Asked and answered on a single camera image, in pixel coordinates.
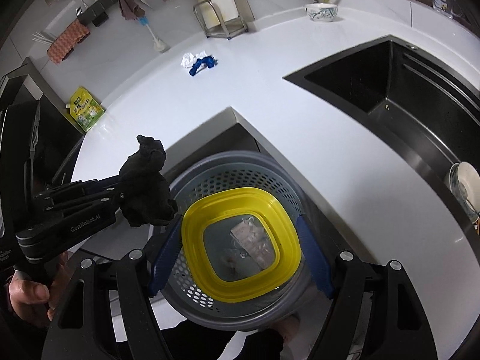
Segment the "person's left hand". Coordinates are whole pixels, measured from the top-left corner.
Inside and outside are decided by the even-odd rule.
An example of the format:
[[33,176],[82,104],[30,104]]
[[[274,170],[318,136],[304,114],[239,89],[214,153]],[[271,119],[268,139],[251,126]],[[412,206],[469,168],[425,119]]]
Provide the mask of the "person's left hand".
[[46,327],[55,316],[56,308],[72,277],[68,266],[69,252],[58,256],[58,270],[51,286],[24,280],[16,272],[8,286],[10,303],[15,314],[26,322]]

